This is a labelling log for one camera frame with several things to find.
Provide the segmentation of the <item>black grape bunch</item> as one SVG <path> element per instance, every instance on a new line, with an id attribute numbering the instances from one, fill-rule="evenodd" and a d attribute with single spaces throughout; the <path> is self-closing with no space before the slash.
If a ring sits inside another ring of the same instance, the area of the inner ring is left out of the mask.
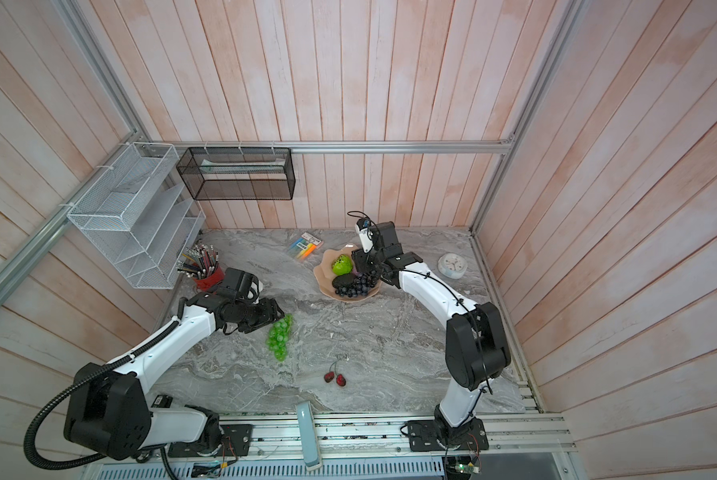
<path id="1" fill-rule="evenodd" d="M 356 281 L 350 288 L 334 289 L 342 298 L 354 299 L 367 297 L 379 283 L 379 276 L 374 273 L 356 274 Z"/>

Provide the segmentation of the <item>red cherry pair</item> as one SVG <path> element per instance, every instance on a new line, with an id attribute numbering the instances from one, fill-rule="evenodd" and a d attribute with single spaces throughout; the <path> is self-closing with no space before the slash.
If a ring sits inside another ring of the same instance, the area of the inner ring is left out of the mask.
<path id="1" fill-rule="evenodd" d="M 324 374 L 324 382 L 336 383 L 340 387 L 346 387 L 346 377 L 342 373 L 338 372 L 338 360 L 332 362 L 328 372 Z"/>

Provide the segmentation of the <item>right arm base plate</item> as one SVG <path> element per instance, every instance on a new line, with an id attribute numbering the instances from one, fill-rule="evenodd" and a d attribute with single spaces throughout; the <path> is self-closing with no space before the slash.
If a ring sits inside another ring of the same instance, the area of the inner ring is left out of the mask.
<path id="1" fill-rule="evenodd" d="M 484 423 L 478 418 L 460 427 L 443 420 L 413 420 L 401 427 L 412 452 L 468 450 L 480 453 L 490 448 Z"/>

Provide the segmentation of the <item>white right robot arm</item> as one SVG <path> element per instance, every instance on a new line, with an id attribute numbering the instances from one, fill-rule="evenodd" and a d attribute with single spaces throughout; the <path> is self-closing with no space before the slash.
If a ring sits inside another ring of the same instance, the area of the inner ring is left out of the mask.
<path id="1" fill-rule="evenodd" d="M 438 442 L 464 439 L 477 425 L 476 407 L 492 383 L 511 365 L 512 356 L 500 311 L 491 302 L 478 304 L 456 292 L 424 262 L 402 248 L 393 222 L 376 223 L 367 214 L 356 218 L 361 248 L 352 252 L 358 272 L 376 274 L 382 282 L 412 295 L 446 328 L 446 364 L 452 380 L 431 422 L 411 422 L 408 432 L 426 427 Z"/>

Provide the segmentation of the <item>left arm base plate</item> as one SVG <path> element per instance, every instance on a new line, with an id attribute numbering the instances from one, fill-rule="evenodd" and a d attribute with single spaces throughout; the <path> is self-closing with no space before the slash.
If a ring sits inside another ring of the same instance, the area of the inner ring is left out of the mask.
<path id="1" fill-rule="evenodd" d="M 221 423 L 210 433 L 202 434 L 196 442 L 170 444 L 170 458 L 230 457 L 248 456 L 252 442 L 252 424 Z"/>

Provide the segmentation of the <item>green grape bunch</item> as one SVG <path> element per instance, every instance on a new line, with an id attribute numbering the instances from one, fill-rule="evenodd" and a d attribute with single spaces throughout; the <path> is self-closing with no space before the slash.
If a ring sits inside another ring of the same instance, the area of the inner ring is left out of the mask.
<path id="1" fill-rule="evenodd" d="M 266 346 L 268 346 L 268 351 L 274 355 L 274 358 L 276 358 L 278 362 L 284 362 L 288 357 L 290 330 L 292 330 L 292 316 L 286 314 L 282 320 L 274 322 L 268 332 Z"/>

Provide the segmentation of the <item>dark avocado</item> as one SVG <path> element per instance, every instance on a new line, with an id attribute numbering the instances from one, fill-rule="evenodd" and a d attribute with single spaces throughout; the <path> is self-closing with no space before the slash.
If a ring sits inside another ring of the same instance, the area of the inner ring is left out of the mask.
<path id="1" fill-rule="evenodd" d="M 354 273 L 342 274 L 342 275 L 336 276 L 332 280 L 332 287 L 334 287 L 334 289 L 336 289 L 336 290 L 350 288 L 350 286 L 352 286 L 352 284 L 354 284 L 355 281 L 356 281 L 356 274 L 354 274 Z"/>

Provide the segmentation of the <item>green striped melon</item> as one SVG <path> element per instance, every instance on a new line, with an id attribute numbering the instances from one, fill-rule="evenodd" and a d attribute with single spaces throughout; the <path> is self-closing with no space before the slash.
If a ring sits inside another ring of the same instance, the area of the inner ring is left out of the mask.
<path id="1" fill-rule="evenodd" d="M 352 257 L 348 254 L 340 254 L 330 266 L 332 273 L 336 276 L 343 276 L 352 273 L 354 270 L 354 263 L 352 263 Z"/>

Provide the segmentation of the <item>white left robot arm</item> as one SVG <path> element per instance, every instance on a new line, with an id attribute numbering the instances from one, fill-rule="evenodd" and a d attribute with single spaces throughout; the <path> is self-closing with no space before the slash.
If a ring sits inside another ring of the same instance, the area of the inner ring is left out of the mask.
<path id="1" fill-rule="evenodd" d="M 134 350 L 76 374 L 80 388 L 70 394 L 64 438 L 116 460 L 175 443 L 213 454 L 222 443 L 218 414 L 198 406 L 154 407 L 148 392 L 212 334 L 250 333 L 282 318 L 276 300 L 260 295 L 258 277 L 226 269 L 218 285 L 182 298 L 172 321 Z"/>

